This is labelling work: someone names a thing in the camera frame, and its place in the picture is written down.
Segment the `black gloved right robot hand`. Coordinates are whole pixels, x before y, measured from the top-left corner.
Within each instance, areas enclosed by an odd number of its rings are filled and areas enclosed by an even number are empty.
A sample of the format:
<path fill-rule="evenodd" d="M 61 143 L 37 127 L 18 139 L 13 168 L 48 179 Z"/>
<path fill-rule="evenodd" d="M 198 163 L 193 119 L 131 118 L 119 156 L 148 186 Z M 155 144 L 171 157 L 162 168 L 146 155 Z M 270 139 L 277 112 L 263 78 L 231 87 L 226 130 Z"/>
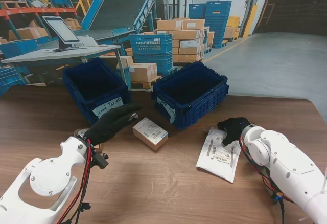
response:
<path fill-rule="evenodd" d="M 242 131 L 249 125 L 250 122 L 244 117 L 229 118 L 219 122 L 217 124 L 218 129 L 226 132 L 226 137 L 223 139 L 222 145 L 225 147 L 233 141 L 238 140 Z"/>

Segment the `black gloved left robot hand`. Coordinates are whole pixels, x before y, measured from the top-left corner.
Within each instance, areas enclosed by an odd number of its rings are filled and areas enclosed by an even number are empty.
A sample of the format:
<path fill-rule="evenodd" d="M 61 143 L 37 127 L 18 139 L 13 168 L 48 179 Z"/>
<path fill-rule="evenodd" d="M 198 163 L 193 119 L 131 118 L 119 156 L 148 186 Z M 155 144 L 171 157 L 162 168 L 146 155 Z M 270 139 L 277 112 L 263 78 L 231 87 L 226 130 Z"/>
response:
<path fill-rule="evenodd" d="M 93 146 L 107 142 L 120 130 L 135 121 L 137 118 L 133 115 L 141 108 L 137 104 L 129 103 L 109 110 L 87 130 L 84 138 Z"/>

